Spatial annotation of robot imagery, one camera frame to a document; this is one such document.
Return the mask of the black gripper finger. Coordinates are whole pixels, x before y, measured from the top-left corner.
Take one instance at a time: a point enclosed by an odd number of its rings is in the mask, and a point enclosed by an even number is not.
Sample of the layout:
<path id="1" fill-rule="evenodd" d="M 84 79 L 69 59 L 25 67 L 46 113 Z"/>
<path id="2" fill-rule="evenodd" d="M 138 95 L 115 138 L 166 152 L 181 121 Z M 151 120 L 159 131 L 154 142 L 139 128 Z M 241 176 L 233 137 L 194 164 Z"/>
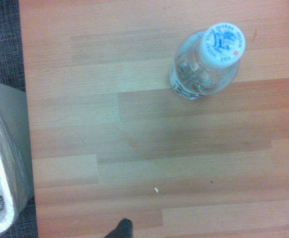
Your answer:
<path id="1" fill-rule="evenodd" d="M 130 219 L 123 218 L 105 238 L 133 238 L 133 222 Z"/>

